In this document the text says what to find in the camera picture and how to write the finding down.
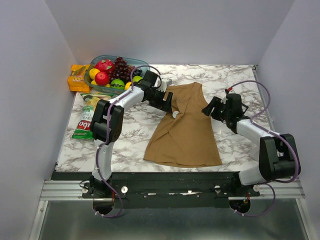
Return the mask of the white round brooch backing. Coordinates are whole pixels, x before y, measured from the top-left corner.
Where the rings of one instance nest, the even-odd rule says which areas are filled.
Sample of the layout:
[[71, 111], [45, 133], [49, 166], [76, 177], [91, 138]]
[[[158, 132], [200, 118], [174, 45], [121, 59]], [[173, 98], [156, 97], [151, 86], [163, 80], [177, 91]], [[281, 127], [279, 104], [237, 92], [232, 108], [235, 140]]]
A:
[[174, 111], [172, 113], [172, 117], [175, 119], [178, 116], [179, 112], [178, 111]]

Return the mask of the brown clothing garment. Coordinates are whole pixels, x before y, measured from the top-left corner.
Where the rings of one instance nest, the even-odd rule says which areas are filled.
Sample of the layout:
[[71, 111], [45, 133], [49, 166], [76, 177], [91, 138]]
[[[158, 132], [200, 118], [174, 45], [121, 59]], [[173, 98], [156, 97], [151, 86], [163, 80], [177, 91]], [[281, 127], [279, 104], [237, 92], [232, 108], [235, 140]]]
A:
[[[172, 113], [158, 124], [143, 159], [180, 168], [214, 167], [222, 164], [211, 118], [202, 113], [208, 103], [201, 83], [169, 86]], [[173, 118], [173, 112], [179, 114]]]

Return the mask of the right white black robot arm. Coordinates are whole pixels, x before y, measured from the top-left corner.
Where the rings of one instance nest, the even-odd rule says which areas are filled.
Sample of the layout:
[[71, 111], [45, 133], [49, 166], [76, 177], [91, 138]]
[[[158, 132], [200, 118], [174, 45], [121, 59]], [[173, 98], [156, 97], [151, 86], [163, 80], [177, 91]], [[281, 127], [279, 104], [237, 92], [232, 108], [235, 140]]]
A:
[[242, 103], [237, 93], [228, 93], [225, 98], [213, 97], [202, 109], [202, 113], [220, 121], [235, 134], [241, 135], [255, 144], [250, 157], [258, 165], [236, 174], [230, 183], [230, 191], [241, 196], [248, 185], [266, 182], [289, 183], [301, 172], [301, 165], [295, 139], [291, 134], [279, 134], [255, 123], [246, 115], [248, 106]]

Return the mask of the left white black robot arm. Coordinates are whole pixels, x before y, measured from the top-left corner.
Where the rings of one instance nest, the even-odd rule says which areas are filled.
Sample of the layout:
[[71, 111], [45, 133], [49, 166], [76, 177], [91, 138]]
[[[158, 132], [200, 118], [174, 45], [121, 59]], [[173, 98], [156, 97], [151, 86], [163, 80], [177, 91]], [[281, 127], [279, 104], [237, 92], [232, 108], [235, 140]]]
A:
[[108, 180], [112, 176], [113, 147], [122, 132], [125, 112], [145, 101], [153, 108], [170, 114], [173, 112], [173, 93], [167, 91], [167, 83], [161, 81], [159, 86], [155, 86], [160, 79], [159, 74], [148, 70], [139, 82], [132, 82], [119, 96], [98, 101], [90, 125], [96, 151], [89, 185], [99, 197], [107, 197], [115, 191]]

